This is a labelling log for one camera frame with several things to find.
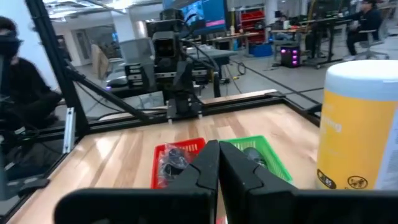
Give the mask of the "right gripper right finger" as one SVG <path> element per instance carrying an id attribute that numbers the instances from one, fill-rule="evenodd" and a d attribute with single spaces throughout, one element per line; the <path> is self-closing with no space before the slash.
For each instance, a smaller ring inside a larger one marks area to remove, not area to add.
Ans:
<path id="1" fill-rule="evenodd" d="M 229 224 L 398 224 L 398 191 L 298 189 L 220 143 Z"/>

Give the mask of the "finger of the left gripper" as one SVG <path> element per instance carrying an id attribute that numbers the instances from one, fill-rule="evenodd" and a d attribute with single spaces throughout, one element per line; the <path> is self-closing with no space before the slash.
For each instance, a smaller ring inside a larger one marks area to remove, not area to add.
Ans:
<path id="1" fill-rule="evenodd" d="M 219 98 L 221 96 L 220 78 L 218 72 L 213 72 L 213 93 L 215 98 Z"/>
<path id="2" fill-rule="evenodd" d="M 177 62 L 177 70 L 172 83 L 174 93 L 194 93 L 193 64 L 188 61 Z"/>

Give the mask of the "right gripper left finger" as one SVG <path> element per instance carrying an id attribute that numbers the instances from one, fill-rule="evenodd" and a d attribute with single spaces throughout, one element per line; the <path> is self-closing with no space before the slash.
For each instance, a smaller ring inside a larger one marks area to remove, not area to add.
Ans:
<path id="1" fill-rule="evenodd" d="M 80 189 L 62 197 L 54 224 L 215 224 L 220 144 L 199 155 L 164 189 Z"/>

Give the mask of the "bagged black round pad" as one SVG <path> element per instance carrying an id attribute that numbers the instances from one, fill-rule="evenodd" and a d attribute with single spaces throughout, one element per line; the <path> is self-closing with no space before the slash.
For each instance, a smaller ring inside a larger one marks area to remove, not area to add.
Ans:
<path id="1" fill-rule="evenodd" d="M 194 160 L 197 154 L 173 144 L 166 144 L 158 160 L 157 185 L 165 188 L 171 184 Z"/>

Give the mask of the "grey Dove bottle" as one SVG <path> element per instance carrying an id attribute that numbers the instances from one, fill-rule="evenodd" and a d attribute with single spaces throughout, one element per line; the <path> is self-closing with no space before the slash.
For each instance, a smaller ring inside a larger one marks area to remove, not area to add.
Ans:
<path id="1" fill-rule="evenodd" d="M 254 147 L 247 147 L 243 150 L 243 153 L 247 156 L 248 159 L 254 161 L 265 169 L 268 168 L 267 163 L 263 156 L 259 153 L 259 151 Z"/>

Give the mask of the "green plastic basket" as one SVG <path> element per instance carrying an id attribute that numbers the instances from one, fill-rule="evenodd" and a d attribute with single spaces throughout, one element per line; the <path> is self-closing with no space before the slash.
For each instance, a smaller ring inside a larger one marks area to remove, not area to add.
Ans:
<path id="1" fill-rule="evenodd" d="M 229 142 L 240 151 L 247 147 L 256 148 L 259 153 L 265 159 L 268 170 L 279 178 L 285 180 L 286 182 L 292 184 L 293 178 L 285 168 L 284 164 L 279 159 L 278 155 L 274 152 L 271 145 L 268 143 L 267 139 L 264 136 L 248 136 L 244 138 L 235 138 L 235 139 L 225 139 L 224 142 Z"/>

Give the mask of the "red plastic basket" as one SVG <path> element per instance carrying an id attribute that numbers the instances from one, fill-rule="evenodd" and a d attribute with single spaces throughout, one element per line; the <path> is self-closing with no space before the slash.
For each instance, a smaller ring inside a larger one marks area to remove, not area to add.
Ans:
<path id="1" fill-rule="evenodd" d="M 151 185 L 152 189 L 164 188 L 167 184 L 164 179 L 160 177 L 160 159 L 166 155 L 166 150 L 171 147 L 183 150 L 183 153 L 188 156 L 188 161 L 191 162 L 193 158 L 200 153 L 204 148 L 206 141 L 204 138 L 194 138 L 184 141 L 168 142 L 157 145 L 154 149 L 154 159 L 152 163 L 152 177 Z"/>

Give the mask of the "blue bin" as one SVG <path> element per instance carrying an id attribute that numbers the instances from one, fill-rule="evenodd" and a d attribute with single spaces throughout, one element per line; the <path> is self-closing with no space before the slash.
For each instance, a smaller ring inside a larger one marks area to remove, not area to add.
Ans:
<path id="1" fill-rule="evenodd" d="M 249 53 L 254 57 L 270 57 L 273 55 L 271 44 L 256 44 L 249 47 Z"/>

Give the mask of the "monitor with blue screen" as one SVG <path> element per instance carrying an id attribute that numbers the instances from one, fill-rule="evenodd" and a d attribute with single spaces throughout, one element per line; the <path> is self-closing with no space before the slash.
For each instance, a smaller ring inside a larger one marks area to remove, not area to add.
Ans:
<path id="1" fill-rule="evenodd" d="M 224 0 L 189 0 L 187 5 L 180 9 L 185 20 L 193 14 L 187 24 L 194 28 L 195 34 L 207 34 L 226 28 Z"/>

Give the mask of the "red shelf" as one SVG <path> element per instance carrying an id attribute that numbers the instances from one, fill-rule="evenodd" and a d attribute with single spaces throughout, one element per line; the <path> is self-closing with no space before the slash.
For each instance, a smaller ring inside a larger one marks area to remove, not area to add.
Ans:
<path id="1" fill-rule="evenodd" d="M 265 13 L 262 9 L 241 13 L 241 28 L 243 30 L 258 30 L 265 26 Z"/>

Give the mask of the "person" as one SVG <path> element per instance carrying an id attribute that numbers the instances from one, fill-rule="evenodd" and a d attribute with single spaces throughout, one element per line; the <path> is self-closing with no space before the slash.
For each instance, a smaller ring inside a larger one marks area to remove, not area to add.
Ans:
<path id="1" fill-rule="evenodd" d="M 350 61 L 357 54 L 354 46 L 355 43 L 368 40 L 368 35 L 361 33 L 361 31 L 373 30 L 373 40 L 379 40 L 379 28 L 382 24 L 382 16 L 381 12 L 377 9 L 377 0 L 362 0 L 360 11 L 346 16 L 345 19 L 358 21 L 358 26 L 347 33 L 346 45 L 349 55 L 345 60 Z"/>
<path id="2" fill-rule="evenodd" d="M 0 16 L 0 128 L 49 128 L 58 122 L 62 93 L 51 89 L 37 67 L 18 56 L 21 39 L 10 18 Z"/>

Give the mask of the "yellow disinfecting wipes canister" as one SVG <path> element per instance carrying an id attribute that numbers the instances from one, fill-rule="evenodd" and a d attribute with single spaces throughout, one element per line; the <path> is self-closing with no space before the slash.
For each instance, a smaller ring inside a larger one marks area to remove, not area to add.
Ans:
<path id="1" fill-rule="evenodd" d="M 398 60 L 326 71 L 316 186 L 398 190 Z"/>

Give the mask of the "office chair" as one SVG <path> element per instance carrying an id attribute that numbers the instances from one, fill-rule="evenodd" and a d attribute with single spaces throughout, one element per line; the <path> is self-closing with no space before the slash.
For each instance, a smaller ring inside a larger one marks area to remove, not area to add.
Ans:
<path id="1" fill-rule="evenodd" d="M 388 34 L 382 30 L 379 31 L 379 40 L 374 40 L 372 33 L 375 32 L 375 30 L 361 30 L 359 31 L 360 34 L 366 34 L 367 35 L 367 40 L 362 41 L 359 43 L 359 45 L 365 49 L 364 52 L 358 53 L 354 59 L 355 60 L 360 60 L 360 59 L 390 59 L 390 56 L 387 53 L 382 53 L 382 52 L 375 52 L 371 50 L 371 47 L 377 46 L 377 45 L 382 45 L 385 42 L 386 37 Z"/>

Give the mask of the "black metal table frame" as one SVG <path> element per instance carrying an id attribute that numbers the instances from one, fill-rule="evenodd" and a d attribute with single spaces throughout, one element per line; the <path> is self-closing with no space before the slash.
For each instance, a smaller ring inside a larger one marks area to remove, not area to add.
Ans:
<path id="1" fill-rule="evenodd" d="M 89 186 L 148 188 L 156 145 L 174 139 L 267 138 L 296 187 L 315 185 L 319 122 L 275 90 L 207 99 L 214 112 L 174 124 L 141 124 L 127 114 L 95 121 L 71 153 L 49 174 L 50 183 L 11 209 L 6 224 L 53 224 L 56 203 L 67 193 Z"/>

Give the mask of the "silver frame bracket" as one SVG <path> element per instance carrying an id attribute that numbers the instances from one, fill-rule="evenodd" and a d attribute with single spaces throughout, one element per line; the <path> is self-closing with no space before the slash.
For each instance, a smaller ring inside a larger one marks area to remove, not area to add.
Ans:
<path id="1" fill-rule="evenodd" d="M 75 145 L 75 123 L 76 113 L 74 107 L 67 108 L 62 149 L 63 154 L 71 153 Z"/>

